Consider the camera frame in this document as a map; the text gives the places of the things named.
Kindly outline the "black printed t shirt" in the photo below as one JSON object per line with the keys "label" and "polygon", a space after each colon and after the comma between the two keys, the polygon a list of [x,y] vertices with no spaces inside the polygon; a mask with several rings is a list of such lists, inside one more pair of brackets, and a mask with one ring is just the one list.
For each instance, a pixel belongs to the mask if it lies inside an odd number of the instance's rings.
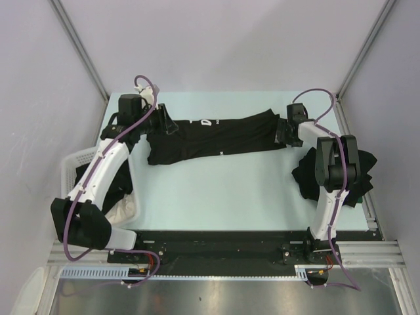
{"label": "black printed t shirt", "polygon": [[149,165],[170,165],[210,156],[281,150],[277,139],[280,116],[271,109],[241,119],[178,120],[170,135],[149,134]]}

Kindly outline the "white plastic basket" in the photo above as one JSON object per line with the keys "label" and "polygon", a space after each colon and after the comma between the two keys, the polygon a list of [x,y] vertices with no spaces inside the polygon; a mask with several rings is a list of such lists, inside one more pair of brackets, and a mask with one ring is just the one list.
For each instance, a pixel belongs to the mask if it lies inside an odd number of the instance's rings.
{"label": "white plastic basket", "polygon": [[[74,154],[66,156],[62,160],[61,165],[61,197],[65,198],[69,192],[71,192],[74,186],[80,181],[80,178],[84,175],[90,162],[95,157],[97,148],[90,147],[84,150],[80,150]],[[126,160],[129,164],[129,172],[131,174],[131,160]],[[133,192],[135,194],[135,184],[133,183]],[[136,197],[137,205],[140,207],[138,198]]]}

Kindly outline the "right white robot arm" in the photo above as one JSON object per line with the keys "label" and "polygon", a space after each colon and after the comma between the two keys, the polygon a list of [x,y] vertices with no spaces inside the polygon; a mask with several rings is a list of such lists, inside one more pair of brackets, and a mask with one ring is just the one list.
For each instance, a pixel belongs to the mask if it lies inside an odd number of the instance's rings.
{"label": "right white robot arm", "polygon": [[291,147],[307,143],[316,149],[314,175],[320,195],[303,257],[318,263],[326,256],[328,242],[336,237],[337,217],[349,190],[361,176],[357,140],[352,135],[339,136],[310,119],[302,103],[287,106],[287,117],[279,119],[276,137]]}

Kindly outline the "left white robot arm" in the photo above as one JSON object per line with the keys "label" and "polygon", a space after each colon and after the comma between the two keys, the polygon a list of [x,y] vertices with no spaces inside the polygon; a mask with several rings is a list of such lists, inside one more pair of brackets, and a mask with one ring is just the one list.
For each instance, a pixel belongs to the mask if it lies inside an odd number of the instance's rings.
{"label": "left white robot arm", "polygon": [[122,251],[129,261],[140,261],[145,246],[132,230],[118,228],[106,218],[102,208],[106,194],[142,135],[170,135],[177,124],[169,117],[164,104],[157,104],[153,88],[136,94],[123,94],[118,111],[102,130],[99,145],[84,174],[72,190],[51,204],[51,214],[58,236],[64,245],[87,249]]}

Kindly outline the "stack of folded black shirts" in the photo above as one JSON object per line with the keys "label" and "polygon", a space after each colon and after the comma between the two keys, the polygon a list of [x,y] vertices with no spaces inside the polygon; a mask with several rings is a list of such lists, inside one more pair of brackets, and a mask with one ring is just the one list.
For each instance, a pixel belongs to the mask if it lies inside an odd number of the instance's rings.
{"label": "stack of folded black shirts", "polygon": [[[348,196],[345,198],[344,205],[355,207],[359,197],[363,197],[373,189],[371,183],[372,176],[368,172],[377,163],[377,158],[366,151],[358,151],[360,159],[360,180],[352,186]],[[306,200],[318,201],[320,196],[320,187],[315,177],[315,159],[316,149],[311,148],[306,155],[299,161],[298,167],[292,170],[291,174],[299,186],[302,197]]]}

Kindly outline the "black shirt in basket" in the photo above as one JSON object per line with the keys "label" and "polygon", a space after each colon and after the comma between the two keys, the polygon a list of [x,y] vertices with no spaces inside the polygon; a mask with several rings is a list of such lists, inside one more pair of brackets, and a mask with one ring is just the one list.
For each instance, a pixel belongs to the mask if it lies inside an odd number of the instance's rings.
{"label": "black shirt in basket", "polygon": [[99,182],[96,182],[95,179],[97,179],[97,177],[92,178],[89,181],[86,192],[82,194],[77,202],[73,212],[75,215],[79,214],[82,205],[88,200],[86,196],[88,196],[91,201],[102,200],[102,212],[107,214],[115,205],[117,205],[117,202],[133,192],[133,183],[129,172],[128,161],[123,163],[111,181],[109,181],[109,176],[102,178]]}

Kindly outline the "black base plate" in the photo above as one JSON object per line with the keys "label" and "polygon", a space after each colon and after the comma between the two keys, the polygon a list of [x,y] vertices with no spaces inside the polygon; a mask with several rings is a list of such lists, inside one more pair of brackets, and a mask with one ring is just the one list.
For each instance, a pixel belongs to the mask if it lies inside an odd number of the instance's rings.
{"label": "black base plate", "polygon": [[160,276],[290,276],[295,266],[336,266],[334,241],[312,241],[307,231],[138,231],[134,253],[115,251],[113,264],[147,263]]}

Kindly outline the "aluminium frame rail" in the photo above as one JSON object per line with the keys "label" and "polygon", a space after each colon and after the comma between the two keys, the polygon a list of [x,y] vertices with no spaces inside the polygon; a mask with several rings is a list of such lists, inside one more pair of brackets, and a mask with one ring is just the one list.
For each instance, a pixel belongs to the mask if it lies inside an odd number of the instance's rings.
{"label": "aluminium frame rail", "polygon": [[400,268],[404,258],[397,241],[339,241],[343,265],[348,268]]}
{"label": "aluminium frame rail", "polygon": [[108,258],[107,251],[92,250],[77,261],[70,261],[64,252],[64,246],[59,241],[55,241],[52,245],[48,263],[53,265],[64,265],[66,263],[74,264],[106,264]]}

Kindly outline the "left aluminium frame rail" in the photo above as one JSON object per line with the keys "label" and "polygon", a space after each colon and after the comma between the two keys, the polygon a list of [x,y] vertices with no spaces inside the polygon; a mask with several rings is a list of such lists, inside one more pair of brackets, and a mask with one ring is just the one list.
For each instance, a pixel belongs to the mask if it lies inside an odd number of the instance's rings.
{"label": "left aluminium frame rail", "polygon": [[77,261],[70,261],[64,252],[64,246],[59,241],[55,241],[52,245],[48,263],[53,265],[64,265],[66,263],[74,264],[106,264],[108,258],[107,251],[92,250]]}

